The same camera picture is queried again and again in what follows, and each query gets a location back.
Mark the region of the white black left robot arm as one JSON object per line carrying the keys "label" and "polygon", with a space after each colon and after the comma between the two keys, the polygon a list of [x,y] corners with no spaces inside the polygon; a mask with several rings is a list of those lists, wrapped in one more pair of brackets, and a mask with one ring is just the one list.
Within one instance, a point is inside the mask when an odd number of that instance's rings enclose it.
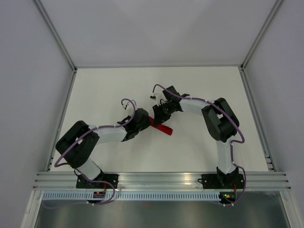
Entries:
{"label": "white black left robot arm", "polygon": [[84,121],[78,121],[56,143],[56,150],[64,156],[68,165],[79,171],[76,188],[117,188],[118,174],[105,174],[90,158],[93,149],[102,143],[131,140],[140,131],[151,126],[151,121],[148,112],[138,108],[134,117],[128,116],[118,124],[119,127],[105,127],[92,131],[92,126]]}

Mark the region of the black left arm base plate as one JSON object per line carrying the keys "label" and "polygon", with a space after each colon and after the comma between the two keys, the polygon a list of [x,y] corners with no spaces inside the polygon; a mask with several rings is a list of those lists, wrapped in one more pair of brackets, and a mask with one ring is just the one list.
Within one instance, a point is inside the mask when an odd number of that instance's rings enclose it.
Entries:
{"label": "black left arm base plate", "polygon": [[78,175],[76,188],[77,189],[117,189],[118,174],[102,173],[99,174],[94,180],[89,180],[84,175]]}

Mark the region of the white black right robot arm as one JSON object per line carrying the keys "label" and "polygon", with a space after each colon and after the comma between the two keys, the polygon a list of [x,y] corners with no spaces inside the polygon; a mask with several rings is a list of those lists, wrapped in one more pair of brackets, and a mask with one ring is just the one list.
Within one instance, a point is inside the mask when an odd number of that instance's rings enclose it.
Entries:
{"label": "white black right robot arm", "polygon": [[215,174],[203,174],[198,182],[204,189],[241,189],[245,186],[244,176],[233,162],[232,143],[238,133],[239,121],[224,98],[206,101],[191,97],[189,94],[180,95],[170,86],[163,90],[166,98],[163,101],[157,94],[150,98],[156,101],[152,107],[154,123],[160,125],[169,120],[174,112],[189,112],[204,118],[207,130],[216,141],[218,165]]}

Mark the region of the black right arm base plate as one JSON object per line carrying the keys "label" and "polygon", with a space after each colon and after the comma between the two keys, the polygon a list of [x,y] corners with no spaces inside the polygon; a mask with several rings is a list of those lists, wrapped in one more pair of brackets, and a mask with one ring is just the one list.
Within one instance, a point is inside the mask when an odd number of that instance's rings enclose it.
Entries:
{"label": "black right arm base plate", "polygon": [[244,176],[242,174],[238,174],[236,177],[233,177],[231,180],[220,181],[218,179],[217,174],[202,174],[201,180],[203,189],[227,189],[234,190],[235,187],[237,189],[243,189],[245,185]]}

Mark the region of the red cloth napkin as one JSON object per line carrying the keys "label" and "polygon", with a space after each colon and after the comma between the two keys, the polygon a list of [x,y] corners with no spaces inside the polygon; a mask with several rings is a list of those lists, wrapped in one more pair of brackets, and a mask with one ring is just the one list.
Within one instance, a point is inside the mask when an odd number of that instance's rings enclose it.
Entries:
{"label": "red cloth napkin", "polygon": [[158,129],[159,131],[161,131],[161,132],[163,132],[163,133],[165,133],[167,135],[172,135],[172,133],[173,133],[173,129],[172,128],[170,128],[168,126],[165,126],[163,124],[156,125],[155,124],[155,120],[151,116],[149,117],[149,119],[150,119],[150,122],[151,122],[151,126],[153,128]]}

